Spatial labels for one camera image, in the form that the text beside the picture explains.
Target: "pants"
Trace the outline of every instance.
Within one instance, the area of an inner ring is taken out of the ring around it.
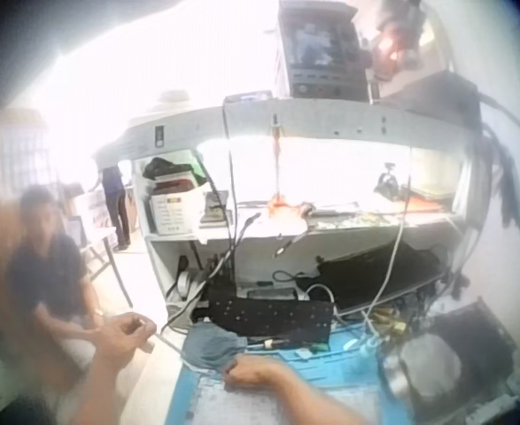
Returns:
[[[106,207],[110,213],[112,225],[116,228],[118,244],[129,244],[129,222],[126,212],[126,190],[106,193]]]

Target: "box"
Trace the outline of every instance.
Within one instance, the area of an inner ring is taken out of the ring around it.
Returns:
[[[157,233],[160,235],[192,233],[198,227],[204,209],[204,193],[200,187],[183,193],[152,196],[151,209]]]

